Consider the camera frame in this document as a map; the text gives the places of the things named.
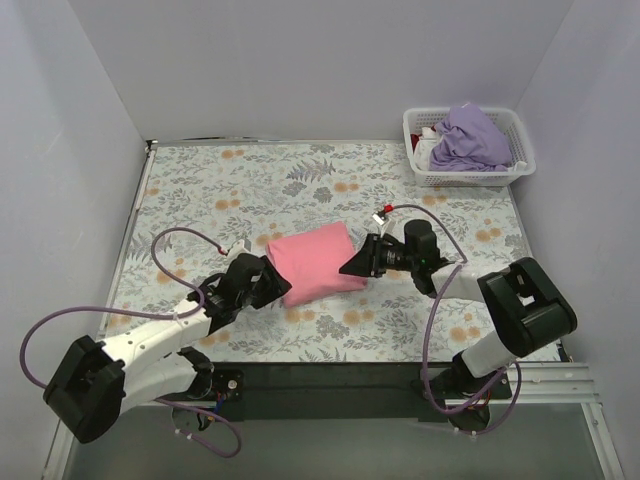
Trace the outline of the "pink t shirt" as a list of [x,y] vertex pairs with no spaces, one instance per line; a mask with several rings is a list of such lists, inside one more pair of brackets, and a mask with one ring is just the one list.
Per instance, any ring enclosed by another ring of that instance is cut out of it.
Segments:
[[283,297],[286,308],[367,286],[365,278],[339,272],[356,254],[343,222],[271,241],[266,253],[277,272],[291,285]]

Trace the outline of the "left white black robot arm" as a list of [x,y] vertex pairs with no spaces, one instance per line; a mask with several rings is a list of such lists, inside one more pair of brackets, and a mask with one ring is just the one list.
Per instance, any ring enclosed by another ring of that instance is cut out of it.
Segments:
[[212,397],[215,367],[193,343],[234,322],[243,309],[260,309],[290,288],[267,257],[241,253],[167,318],[102,341],[75,340],[46,385],[44,402],[79,442],[89,443],[140,404],[173,394]]

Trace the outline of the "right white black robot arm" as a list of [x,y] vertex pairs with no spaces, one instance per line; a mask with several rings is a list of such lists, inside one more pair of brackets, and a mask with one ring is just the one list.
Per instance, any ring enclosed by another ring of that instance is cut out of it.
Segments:
[[368,234],[339,269],[363,278],[380,278],[390,270],[409,273],[416,289],[432,299],[427,334],[441,302],[450,298],[483,303],[493,324],[489,334],[457,353],[435,377],[429,376],[427,365],[422,367],[422,390],[430,400],[456,393],[476,401],[508,367],[577,327],[573,308],[535,259],[524,257],[497,271],[448,260],[426,220],[408,221],[402,240],[387,233]]

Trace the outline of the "floral table mat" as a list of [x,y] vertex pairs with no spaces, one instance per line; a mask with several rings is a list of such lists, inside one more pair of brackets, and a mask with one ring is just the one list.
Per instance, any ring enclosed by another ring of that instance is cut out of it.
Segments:
[[[443,254],[502,266],[528,254],[504,188],[426,188],[396,143],[161,147],[137,208],[104,336],[163,313],[199,282],[226,268],[217,245],[239,239],[263,254],[274,240],[343,222],[355,246],[374,229],[373,212],[399,205],[397,223],[436,215]],[[366,289],[294,308],[273,303],[243,311],[199,346],[217,362],[446,362],[490,332],[477,302],[432,301],[404,272]]]

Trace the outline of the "white garment in basket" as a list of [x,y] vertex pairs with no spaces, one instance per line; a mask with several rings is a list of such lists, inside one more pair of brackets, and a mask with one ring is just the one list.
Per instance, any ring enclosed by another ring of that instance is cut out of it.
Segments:
[[441,135],[434,126],[423,127],[421,136],[415,150],[413,150],[414,162],[419,170],[428,171],[430,169],[431,154],[435,147],[441,143]]

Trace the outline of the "dark red garment in basket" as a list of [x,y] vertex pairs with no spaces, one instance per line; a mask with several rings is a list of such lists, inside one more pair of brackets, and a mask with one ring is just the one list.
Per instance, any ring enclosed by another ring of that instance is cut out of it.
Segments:
[[421,140],[421,136],[417,134],[411,134],[410,139],[411,139],[412,149],[415,150],[419,141]]

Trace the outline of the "purple t shirt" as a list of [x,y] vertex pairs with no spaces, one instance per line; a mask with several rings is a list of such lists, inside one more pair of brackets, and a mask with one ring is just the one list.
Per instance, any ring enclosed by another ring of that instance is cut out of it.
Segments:
[[476,105],[452,107],[434,125],[441,143],[431,154],[438,172],[506,172],[513,156],[506,136]]

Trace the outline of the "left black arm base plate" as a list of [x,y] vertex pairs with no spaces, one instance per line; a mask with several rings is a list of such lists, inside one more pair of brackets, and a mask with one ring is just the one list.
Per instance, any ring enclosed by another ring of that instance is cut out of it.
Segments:
[[186,395],[190,400],[236,401],[242,396],[244,380],[244,372],[238,369],[199,372]]

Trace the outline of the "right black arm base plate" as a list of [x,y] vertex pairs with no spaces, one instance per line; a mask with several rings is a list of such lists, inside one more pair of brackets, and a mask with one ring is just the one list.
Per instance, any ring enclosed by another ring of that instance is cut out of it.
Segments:
[[[437,400],[444,399],[470,399],[479,392],[493,377],[495,372],[481,378],[459,373],[453,367],[437,369],[429,373],[429,387],[432,396]],[[482,399],[506,400],[512,397],[509,380],[505,374],[482,395]]]

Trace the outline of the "aluminium frame rail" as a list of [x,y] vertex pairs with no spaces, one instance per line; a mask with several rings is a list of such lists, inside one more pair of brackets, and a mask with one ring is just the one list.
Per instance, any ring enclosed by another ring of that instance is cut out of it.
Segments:
[[178,434],[193,415],[147,404],[99,440],[56,432],[48,479],[620,479],[587,366],[527,363],[456,432],[412,387],[411,363],[241,363],[224,409],[243,448],[223,459]]

